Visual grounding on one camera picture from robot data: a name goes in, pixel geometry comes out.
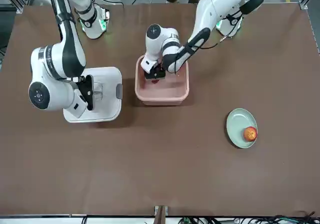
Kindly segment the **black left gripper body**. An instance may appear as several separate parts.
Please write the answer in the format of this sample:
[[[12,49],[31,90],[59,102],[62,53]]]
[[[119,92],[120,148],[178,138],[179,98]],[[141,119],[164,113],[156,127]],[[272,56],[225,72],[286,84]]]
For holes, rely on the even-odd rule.
[[[158,80],[166,77],[166,70],[161,64],[158,64],[151,68],[149,72],[144,71],[144,77],[146,80]]]

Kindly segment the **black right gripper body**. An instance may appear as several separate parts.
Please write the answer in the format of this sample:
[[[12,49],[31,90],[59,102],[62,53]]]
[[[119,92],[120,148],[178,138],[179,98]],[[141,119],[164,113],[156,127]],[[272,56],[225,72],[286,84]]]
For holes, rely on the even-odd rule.
[[[94,109],[94,80],[92,75],[79,76],[76,85],[82,97],[87,102],[87,109],[92,111]]]

